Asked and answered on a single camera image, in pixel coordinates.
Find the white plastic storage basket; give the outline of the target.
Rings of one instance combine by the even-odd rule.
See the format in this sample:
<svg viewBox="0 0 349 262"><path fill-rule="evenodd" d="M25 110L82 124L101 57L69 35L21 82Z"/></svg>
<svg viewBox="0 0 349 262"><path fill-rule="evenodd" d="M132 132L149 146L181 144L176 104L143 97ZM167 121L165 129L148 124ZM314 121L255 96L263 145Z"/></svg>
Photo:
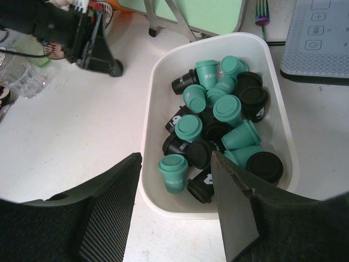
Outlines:
<svg viewBox="0 0 349 262"><path fill-rule="evenodd" d="M175 95L170 86L172 80L198 61L213 59L220 62L229 55L243 60L250 71L262 77L263 86L269 93L269 102L264 119L256 124L262 139L261 146L275 153L284 165L278 187L289 192L297 189L299 161L269 47L251 33L220 35L171 50L157 61L150 75L139 189L146 204L162 216L177 219L218 218L215 201L202 204L187 190L179 194L169 193L158 164L163 157L163 143L169 135L165 123L183 104L183 99Z"/></svg>

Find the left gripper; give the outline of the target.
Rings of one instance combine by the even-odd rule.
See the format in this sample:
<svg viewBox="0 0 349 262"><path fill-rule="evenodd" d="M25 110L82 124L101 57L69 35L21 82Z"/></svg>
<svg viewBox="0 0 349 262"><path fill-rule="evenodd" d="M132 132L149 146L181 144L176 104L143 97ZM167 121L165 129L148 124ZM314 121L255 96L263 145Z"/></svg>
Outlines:
<svg viewBox="0 0 349 262"><path fill-rule="evenodd" d="M104 23L101 10L88 8L82 13L71 7L65 11L43 3L37 5L32 35L43 45L61 45L64 57L81 69L120 77L123 64L110 51Z"/></svg>

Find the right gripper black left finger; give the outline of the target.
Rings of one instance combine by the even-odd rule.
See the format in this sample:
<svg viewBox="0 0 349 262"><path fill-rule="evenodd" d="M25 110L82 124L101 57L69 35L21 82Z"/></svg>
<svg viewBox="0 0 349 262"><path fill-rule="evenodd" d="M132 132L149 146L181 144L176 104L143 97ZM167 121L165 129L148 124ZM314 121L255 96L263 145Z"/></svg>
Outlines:
<svg viewBox="0 0 349 262"><path fill-rule="evenodd" d="M1 200L1 261L122 261L141 163L132 153L47 200Z"/></svg>

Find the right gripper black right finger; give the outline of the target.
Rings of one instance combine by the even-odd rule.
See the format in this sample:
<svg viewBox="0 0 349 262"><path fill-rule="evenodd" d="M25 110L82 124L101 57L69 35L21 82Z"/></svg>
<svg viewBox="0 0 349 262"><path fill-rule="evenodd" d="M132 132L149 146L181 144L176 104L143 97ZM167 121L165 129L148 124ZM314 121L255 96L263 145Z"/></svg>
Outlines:
<svg viewBox="0 0 349 262"><path fill-rule="evenodd" d="M348 261L348 193L306 198L211 158L227 261Z"/></svg>

